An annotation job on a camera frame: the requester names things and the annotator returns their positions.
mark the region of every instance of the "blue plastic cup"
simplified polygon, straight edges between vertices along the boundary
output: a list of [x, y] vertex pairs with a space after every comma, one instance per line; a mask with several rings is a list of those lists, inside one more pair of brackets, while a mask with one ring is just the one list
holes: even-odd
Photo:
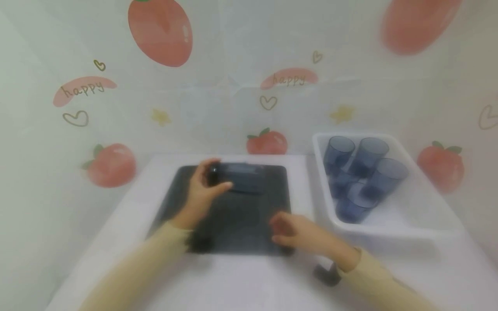
[[351, 171], [360, 178], [369, 177], [377, 161], [389, 152], [389, 145], [378, 138], [369, 137], [360, 141], [358, 152], [351, 165]]
[[352, 183], [349, 185], [347, 194], [339, 200], [336, 205], [337, 217], [347, 223], [361, 223], [378, 201], [362, 195], [364, 183]]
[[406, 166], [394, 159], [383, 158], [377, 166], [363, 190], [363, 195], [382, 201], [408, 176]]
[[323, 164], [327, 175], [337, 173], [337, 169], [343, 167], [353, 154], [355, 143], [344, 136], [334, 136], [329, 139]]
[[340, 199], [345, 196], [348, 191], [349, 184], [355, 183], [360, 179], [357, 175], [349, 171], [350, 165], [351, 161], [342, 168], [337, 169], [337, 173], [335, 175], [329, 176], [330, 194], [335, 199]]

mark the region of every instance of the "hand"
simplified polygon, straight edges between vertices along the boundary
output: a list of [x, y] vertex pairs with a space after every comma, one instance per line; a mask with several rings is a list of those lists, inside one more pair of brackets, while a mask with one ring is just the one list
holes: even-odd
[[301, 215], [280, 211], [270, 219], [271, 240], [282, 246], [299, 248], [309, 253], [325, 255], [331, 235]]
[[195, 228], [195, 226], [208, 214], [212, 201], [233, 187], [231, 182], [208, 187], [206, 171], [211, 164], [219, 161], [220, 159], [218, 158], [212, 158], [204, 160], [199, 164], [194, 175], [190, 179], [187, 203], [180, 213], [172, 220], [175, 227], [181, 229]]
[[270, 226], [274, 243], [326, 256], [345, 272], [354, 269], [360, 261], [359, 251], [304, 216], [280, 211], [270, 219]]

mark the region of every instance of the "left hand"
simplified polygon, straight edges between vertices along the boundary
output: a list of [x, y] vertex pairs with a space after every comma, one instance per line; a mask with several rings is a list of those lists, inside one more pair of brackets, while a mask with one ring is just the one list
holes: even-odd
[[213, 163], [219, 162], [218, 158], [202, 161], [190, 179], [187, 203], [175, 216], [172, 223], [180, 229], [193, 229], [208, 214], [213, 200], [233, 187], [231, 182], [221, 183], [208, 187], [206, 171]]

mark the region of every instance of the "white backdrop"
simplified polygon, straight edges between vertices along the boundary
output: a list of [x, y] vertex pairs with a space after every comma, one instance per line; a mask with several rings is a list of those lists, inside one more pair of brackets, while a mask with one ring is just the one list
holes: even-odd
[[[380, 39], [391, 0], [178, 0], [193, 42], [179, 67], [141, 51], [130, 3], [0, 4], [1, 304], [42, 309], [129, 187], [99, 187], [93, 168], [81, 168], [96, 145], [123, 144], [131, 156], [122, 160], [140, 172], [156, 152], [260, 152], [247, 136], [266, 128], [285, 137], [276, 149], [289, 154], [311, 153], [317, 131], [349, 129], [390, 133], [414, 158], [433, 140], [461, 146], [466, 174], [448, 201], [498, 261], [498, 126], [478, 126], [487, 104], [498, 113], [492, 0], [463, 2], [442, 35], [409, 56]], [[305, 83], [261, 89], [285, 69]], [[105, 78], [117, 86], [54, 105], [61, 86], [86, 76], [101, 78], [84, 85]], [[81, 110], [86, 126], [63, 118]]]

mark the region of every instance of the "black object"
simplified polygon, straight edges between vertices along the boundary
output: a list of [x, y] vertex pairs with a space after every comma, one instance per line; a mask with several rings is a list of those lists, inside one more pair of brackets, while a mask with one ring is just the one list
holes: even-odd
[[[207, 217], [190, 239], [192, 253], [259, 254], [289, 256], [294, 250], [271, 241], [270, 218], [279, 210], [290, 212], [287, 170], [283, 166], [261, 165], [266, 185], [261, 193], [227, 192], [213, 201]], [[174, 217], [187, 199], [189, 180], [196, 166], [183, 166], [164, 198], [149, 235]]]
[[325, 269], [322, 265], [316, 265], [313, 276], [328, 287], [334, 287], [341, 281], [335, 262], [330, 267], [330, 270]]
[[261, 194], [264, 192], [265, 179], [262, 165], [247, 163], [214, 163], [207, 173], [208, 185], [232, 182], [231, 191]]

